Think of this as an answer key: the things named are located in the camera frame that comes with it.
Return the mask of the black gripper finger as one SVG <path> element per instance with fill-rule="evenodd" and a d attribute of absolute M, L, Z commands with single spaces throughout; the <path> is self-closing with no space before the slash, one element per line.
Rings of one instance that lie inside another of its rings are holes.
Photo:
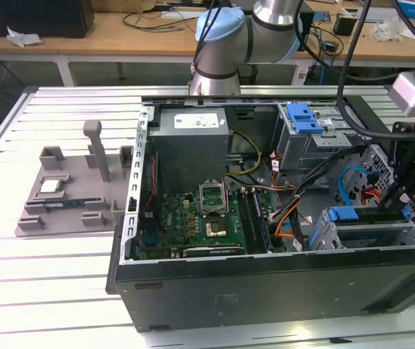
<path fill-rule="evenodd" d="M 411 201 L 406 192 L 408 172 L 395 173 L 393 178 L 394 182 L 379 202 L 378 210 L 401 210 Z"/>

